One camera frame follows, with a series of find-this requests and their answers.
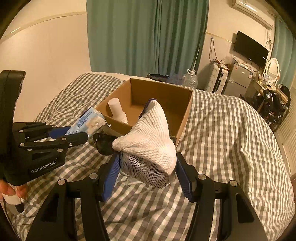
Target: person's hand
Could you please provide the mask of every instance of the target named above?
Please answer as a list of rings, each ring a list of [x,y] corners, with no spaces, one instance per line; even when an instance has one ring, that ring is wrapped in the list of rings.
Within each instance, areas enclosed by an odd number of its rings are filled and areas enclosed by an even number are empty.
[[[19,198],[26,198],[28,193],[28,185],[24,184],[17,186],[17,196]],[[2,199],[2,194],[12,196],[15,195],[15,190],[4,180],[0,180],[0,199]]]

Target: blue package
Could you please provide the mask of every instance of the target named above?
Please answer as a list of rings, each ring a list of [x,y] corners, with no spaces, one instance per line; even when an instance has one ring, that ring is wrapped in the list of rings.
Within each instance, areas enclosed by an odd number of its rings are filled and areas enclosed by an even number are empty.
[[[106,120],[101,112],[90,107],[81,117],[70,127],[65,135],[85,132],[92,136],[100,127],[106,124]]]

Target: silver refrigerator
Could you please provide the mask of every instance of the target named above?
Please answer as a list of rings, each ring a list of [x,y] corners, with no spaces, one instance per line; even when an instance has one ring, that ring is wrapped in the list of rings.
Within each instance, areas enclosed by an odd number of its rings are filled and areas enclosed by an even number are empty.
[[[234,63],[222,94],[237,97],[245,95],[252,76],[253,73],[250,70]]]

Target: green curtain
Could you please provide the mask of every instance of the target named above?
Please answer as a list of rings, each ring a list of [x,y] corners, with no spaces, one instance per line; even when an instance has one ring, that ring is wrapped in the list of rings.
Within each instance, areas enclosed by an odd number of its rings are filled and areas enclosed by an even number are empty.
[[[91,70],[146,76],[199,64],[209,0],[87,0]]]
[[[279,62],[281,76],[278,83],[290,88],[296,71],[296,40],[279,18],[275,21],[274,47],[271,57]]]

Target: checkered bedsheet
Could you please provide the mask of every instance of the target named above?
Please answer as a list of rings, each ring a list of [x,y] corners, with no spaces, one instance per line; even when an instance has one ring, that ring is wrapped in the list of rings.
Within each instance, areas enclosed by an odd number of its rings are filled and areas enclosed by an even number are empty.
[[[37,121],[72,125],[90,106],[96,106],[123,81],[109,76],[83,74],[66,87],[38,115]],[[273,133],[246,102],[229,96],[194,90],[186,128],[176,150],[187,163],[214,181],[237,180],[251,200],[268,239],[276,240],[292,219],[295,206],[292,185]],[[64,166],[29,183],[25,211],[9,214],[25,240],[46,196],[60,178],[81,180],[108,161],[94,143],[67,153]],[[80,200],[75,202],[77,232],[85,240]],[[112,197],[101,203],[111,240],[184,240],[194,204],[182,194],[178,179],[163,189],[131,185],[119,175]],[[216,240],[219,220],[216,201],[211,241]]]

